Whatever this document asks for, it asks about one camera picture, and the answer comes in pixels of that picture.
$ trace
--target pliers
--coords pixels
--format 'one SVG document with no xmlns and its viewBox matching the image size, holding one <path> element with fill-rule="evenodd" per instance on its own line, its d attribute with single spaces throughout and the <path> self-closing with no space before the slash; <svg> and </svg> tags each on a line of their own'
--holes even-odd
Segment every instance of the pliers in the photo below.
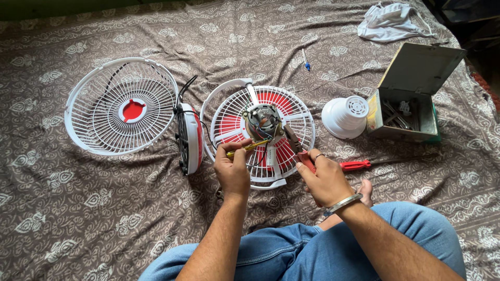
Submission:
<svg viewBox="0 0 500 281">
<path fill-rule="evenodd" d="M 311 158 L 308 155 L 308 151 L 302 148 L 302 144 L 299 141 L 299 138 L 294 133 L 290 125 L 284 125 L 283 129 L 286 135 L 286 139 L 288 140 L 288 144 L 290 145 L 291 151 L 293 151 L 293 153 L 297 156 L 297 159 L 295 160 L 298 160 L 297 162 L 302 162 L 302 164 L 308 167 L 313 174 L 316 174 L 316 167 L 311 161 Z"/>
</svg>

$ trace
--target knee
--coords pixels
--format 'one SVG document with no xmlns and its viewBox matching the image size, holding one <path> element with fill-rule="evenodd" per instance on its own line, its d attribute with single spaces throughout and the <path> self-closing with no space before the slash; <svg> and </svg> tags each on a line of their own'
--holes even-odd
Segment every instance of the knee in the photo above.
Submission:
<svg viewBox="0 0 500 281">
<path fill-rule="evenodd" d="M 425 232 L 428 236 L 456 237 L 457 233 L 445 216 L 437 211 L 410 202 L 387 202 L 373 207 L 379 216 L 407 236 Z"/>
<path fill-rule="evenodd" d="M 184 244 L 162 253 L 144 270 L 139 281 L 175 280 L 198 244 Z"/>
</svg>

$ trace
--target toolbox lid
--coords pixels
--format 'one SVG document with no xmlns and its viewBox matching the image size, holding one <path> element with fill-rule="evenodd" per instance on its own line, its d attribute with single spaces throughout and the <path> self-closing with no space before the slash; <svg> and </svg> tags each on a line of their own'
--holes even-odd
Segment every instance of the toolbox lid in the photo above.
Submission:
<svg viewBox="0 0 500 281">
<path fill-rule="evenodd" d="M 378 88 L 434 95 L 465 55 L 464 49 L 405 42 L 394 55 Z"/>
</svg>

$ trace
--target jeans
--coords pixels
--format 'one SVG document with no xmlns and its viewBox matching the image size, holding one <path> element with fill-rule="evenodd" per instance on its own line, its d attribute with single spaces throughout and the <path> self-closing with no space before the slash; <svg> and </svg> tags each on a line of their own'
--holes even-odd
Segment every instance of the jeans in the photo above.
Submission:
<svg viewBox="0 0 500 281">
<path fill-rule="evenodd" d="M 409 202 L 388 202 L 371 209 L 466 279 L 457 233 L 444 216 Z M 139 280 L 174 280 L 197 245 L 180 245 L 164 252 Z M 344 222 L 325 231 L 317 225 L 297 223 L 245 235 L 234 275 L 234 280 L 242 281 L 379 279 Z"/>
</svg>

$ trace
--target hand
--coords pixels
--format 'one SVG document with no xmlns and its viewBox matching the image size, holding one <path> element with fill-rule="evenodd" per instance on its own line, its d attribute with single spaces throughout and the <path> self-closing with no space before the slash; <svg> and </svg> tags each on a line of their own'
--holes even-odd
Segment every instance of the hand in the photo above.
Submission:
<svg viewBox="0 0 500 281">
<path fill-rule="evenodd" d="M 314 148 L 309 151 L 308 154 L 314 162 L 315 157 L 320 153 L 319 150 Z M 314 165 L 316 166 L 316 174 L 311 172 L 311 170 L 301 162 L 298 162 L 296 167 L 307 185 L 305 191 L 311 193 L 318 207 L 324 206 L 330 208 L 355 194 L 344 176 L 339 163 L 325 156 L 319 156 Z"/>
<path fill-rule="evenodd" d="M 225 202 L 232 199 L 244 199 L 244 202 L 247 202 L 250 190 L 250 174 L 247 169 L 247 151 L 242 147 L 251 143 L 252 139 L 247 138 L 241 142 L 223 143 L 217 147 L 213 169 L 220 187 L 224 191 Z M 231 161 L 226 153 L 233 150 L 236 150 L 236 152 Z"/>
</svg>

